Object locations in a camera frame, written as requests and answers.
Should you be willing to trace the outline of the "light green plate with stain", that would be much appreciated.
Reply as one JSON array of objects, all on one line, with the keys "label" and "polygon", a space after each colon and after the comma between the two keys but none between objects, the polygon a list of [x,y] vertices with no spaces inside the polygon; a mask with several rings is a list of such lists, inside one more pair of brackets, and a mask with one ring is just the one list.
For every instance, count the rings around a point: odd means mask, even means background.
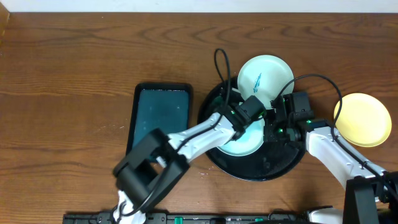
[{"label": "light green plate with stain", "polygon": [[293,79],[292,70],[281,58],[260,55],[242,66],[237,84],[244,100],[254,95],[269,110],[272,108],[271,101],[276,99],[281,89]]}]

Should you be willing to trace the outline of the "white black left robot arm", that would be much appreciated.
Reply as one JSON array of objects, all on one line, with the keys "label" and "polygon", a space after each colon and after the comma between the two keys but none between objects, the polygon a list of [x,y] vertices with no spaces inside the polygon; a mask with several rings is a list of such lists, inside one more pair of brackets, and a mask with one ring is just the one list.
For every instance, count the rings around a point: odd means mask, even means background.
[{"label": "white black left robot arm", "polygon": [[241,104],[225,101],[207,120],[185,131],[148,133],[113,169],[119,195],[114,221],[144,223],[146,212],[172,190],[192,160],[239,139],[262,111],[262,103],[250,96]]}]

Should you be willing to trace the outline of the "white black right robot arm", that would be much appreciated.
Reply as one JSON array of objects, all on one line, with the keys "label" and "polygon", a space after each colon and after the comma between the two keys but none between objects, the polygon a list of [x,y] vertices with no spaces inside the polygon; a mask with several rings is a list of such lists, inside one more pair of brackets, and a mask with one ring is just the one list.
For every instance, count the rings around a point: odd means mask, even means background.
[{"label": "white black right robot arm", "polygon": [[397,223],[397,173],[365,158],[356,146],[383,143],[392,130],[387,108],[363,93],[341,97],[333,122],[316,119],[306,93],[271,101],[266,141],[297,143],[316,157],[345,190],[344,207],[307,211],[307,223]]}]

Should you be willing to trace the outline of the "yellow plate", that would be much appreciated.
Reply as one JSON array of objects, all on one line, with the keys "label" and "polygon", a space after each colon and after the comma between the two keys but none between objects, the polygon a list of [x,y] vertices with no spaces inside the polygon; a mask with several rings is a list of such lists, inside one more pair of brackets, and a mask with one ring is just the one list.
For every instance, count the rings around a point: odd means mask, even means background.
[{"label": "yellow plate", "polygon": [[382,144],[392,130],[392,120],[387,108],[375,97],[352,93],[343,97],[342,109],[337,103],[333,116],[336,128],[351,144],[374,147]]}]

